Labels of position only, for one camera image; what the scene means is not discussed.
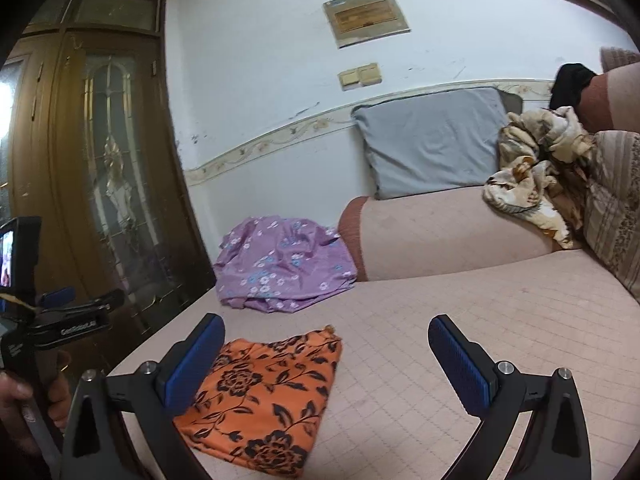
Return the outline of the person's left hand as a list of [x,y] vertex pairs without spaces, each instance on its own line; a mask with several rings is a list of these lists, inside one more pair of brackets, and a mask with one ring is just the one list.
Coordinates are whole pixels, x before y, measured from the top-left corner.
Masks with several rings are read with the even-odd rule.
[[39,454],[52,466],[60,462],[70,411],[70,386],[63,374],[68,364],[64,350],[47,351],[38,359],[7,341],[2,344],[2,453]]

